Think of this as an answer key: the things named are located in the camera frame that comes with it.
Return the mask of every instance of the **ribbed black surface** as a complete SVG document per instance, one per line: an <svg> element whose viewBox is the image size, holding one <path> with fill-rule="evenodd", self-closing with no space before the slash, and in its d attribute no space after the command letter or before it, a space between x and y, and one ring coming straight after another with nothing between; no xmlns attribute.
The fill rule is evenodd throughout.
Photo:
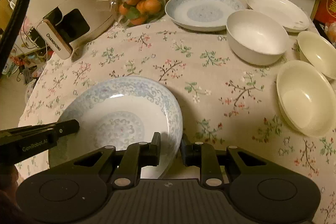
<svg viewBox="0 0 336 224"><path fill-rule="evenodd" d="M141 180L129 190L116 191L92 224L236 224L253 223L239 215L217 190L197 180Z"/></svg>

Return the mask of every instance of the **tablecloth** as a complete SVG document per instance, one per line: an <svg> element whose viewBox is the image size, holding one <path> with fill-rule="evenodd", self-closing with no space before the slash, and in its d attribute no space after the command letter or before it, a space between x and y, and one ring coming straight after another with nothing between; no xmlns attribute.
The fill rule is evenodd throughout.
<svg viewBox="0 0 336 224"><path fill-rule="evenodd" d="M316 29L311 23L310 30ZM66 107L91 86L125 75L141 75L165 85L177 98L190 141L216 149L240 146L310 177L320 188L314 221L336 222L336 128L323 138L293 132L278 107L276 76L282 64L299 59L297 34L274 65L252 66L240 60L226 31L196 33L179 28L167 16L159 22L122 29L112 26L99 38L61 60L47 62L19 126L56 122ZM23 178L48 168L44 152L17 165ZM176 162L168 177L198 177L197 168Z"/></svg>

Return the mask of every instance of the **silver screw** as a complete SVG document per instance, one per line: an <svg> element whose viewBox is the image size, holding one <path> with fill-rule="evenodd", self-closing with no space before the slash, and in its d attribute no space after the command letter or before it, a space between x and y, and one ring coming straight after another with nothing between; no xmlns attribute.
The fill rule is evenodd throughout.
<svg viewBox="0 0 336 224"><path fill-rule="evenodd" d="M222 184L222 181L220 179L216 179L216 178L212 178L212 179L207 179L206 184L208 184L209 186L219 186Z"/></svg>
<svg viewBox="0 0 336 224"><path fill-rule="evenodd" d="M131 181L127 178L119 178L114 181L114 184L120 187L127 186L131 183Z"/></svg>

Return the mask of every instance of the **changhong logo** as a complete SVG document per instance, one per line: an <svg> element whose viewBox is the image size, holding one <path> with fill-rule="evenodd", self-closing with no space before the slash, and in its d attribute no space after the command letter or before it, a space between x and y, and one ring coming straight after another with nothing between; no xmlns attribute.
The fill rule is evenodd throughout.
<svg viewBox="0 0 336 224"><path fill-rule="evenodd" d="M29 146L24 146L24 147L22 147L22 151L23 151L23 152L26 152L26 151L29 151L29 150L31 150L31 149L34 149L34 148L39 147L39 146L41 146L41 145L43 145L43 144L46 144L46 143L48 143L48 140L47 140L47 139L44 139L43 141L40 141L40 142L38 142L38 143L32 143L32 144L29 145Z"/></svg>
<svg viewBox="0 0 336 224"><path fill-rule="evenodd" d="M50 36L50 33L47 33L47 37L55 45L56 49L58 49L60 51L61 48L57 45L56 41Z"/></svg>

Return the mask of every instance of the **cream bowl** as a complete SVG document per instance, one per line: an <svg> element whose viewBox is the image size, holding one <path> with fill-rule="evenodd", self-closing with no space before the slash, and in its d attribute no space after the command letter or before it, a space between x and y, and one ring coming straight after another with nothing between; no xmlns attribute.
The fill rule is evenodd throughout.
<svg viewBox="0 0 336 224"><path fill-rule="evenodd" d="M254 10L239 10L227 19L227 41L241 59L255 65L276 62L286 51L289 36L270 17Z"/></svg>
<svg viewBox="0 0 336 224"><path fill-rule="evenodd" d="M336 79L336 49L329 41L310 31L301 32L297 41L302 61L311 63L328 80Z"/></svg>
<svg viewBox="0 0 336 224"><path fill-rule="evenodd" d="M303 61L282 65L277 76L280 110L293 129L321 137L336 125L336 97L327 79Z"/></svg>

